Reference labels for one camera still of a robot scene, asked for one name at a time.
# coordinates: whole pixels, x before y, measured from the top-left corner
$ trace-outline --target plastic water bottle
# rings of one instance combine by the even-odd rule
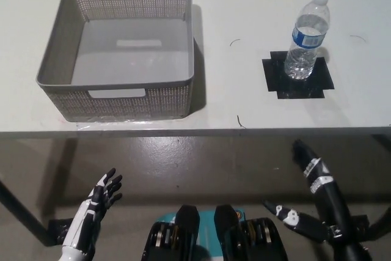
[[[284,67],[293,79],[307,79],[316,61],[316,52],[330,25],[328,0],[312,0],[301,10],[292,33],[292,45]]]

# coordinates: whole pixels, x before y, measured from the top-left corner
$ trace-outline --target gray floor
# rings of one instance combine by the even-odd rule
[[[47,221],[73,217],[103,173],[124,176],[124,198],[106,215],[95,261],[140,260],[155,219],[196,204],[230,202],[248,217],[269,216],[268,198],[315,215],[302,174],[291,162],[294,138],[127,138],[0,141],[0,179]],[[327,161],[353,213],[372,221],[390,202],[391,153],[367,136],[303,138]],[[277,223],[290,260],[331,260],[326,245],[313,246]],[[391,236],[367,246],[387,260]],[[0,206],[2,261],[53,261],[60,247],[44,248]]]

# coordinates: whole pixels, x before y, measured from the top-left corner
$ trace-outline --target black tape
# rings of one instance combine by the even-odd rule
[[[323,90],[334,89],[324,57],[318,57],[312,74],[306,80],[293,80],[287,76],[283,63],[287,51],[272,51],[270,59],[262,59],[269,92],[277,92],[278,99],[324,98]]]

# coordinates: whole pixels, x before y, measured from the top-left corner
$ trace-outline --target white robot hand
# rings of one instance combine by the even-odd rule
[[[88,198],[80,205],[62,245],[59,261],[91,261],[100,231],[100,222],[114,202],[122,194],[114,195],[121,188],[122,175],[109,182],[115,168],[105,174],[95,185]]]

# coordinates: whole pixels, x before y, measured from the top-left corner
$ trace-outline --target gray basket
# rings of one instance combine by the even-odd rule
[[[71,122],[187,116],[192,0],[61,0],[37,82]]]

